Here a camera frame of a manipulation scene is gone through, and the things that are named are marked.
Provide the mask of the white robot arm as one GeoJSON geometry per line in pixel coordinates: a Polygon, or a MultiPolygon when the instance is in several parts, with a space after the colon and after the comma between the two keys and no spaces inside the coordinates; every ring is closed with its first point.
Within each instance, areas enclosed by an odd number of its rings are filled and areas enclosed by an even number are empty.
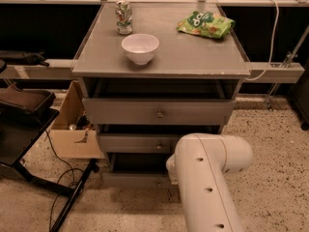
{"type": "Polygon", "coordinates": [[[252,161],[252,148],[241,137],[191,133],[177,142],[166,168],[179,187],[187,232],[244,232],[224,175],[252,161]]]}

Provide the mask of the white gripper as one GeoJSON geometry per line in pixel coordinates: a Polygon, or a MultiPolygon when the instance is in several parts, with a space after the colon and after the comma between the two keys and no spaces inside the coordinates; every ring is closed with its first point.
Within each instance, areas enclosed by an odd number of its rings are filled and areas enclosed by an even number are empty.
{"type": "Polygon", "coordinates": [[[178,183],[177,171],[176,171],[176,162],[175,155],[172,155],[166,161],[166,169],[168,171],[168,176],[172,185],[178,183]]]}

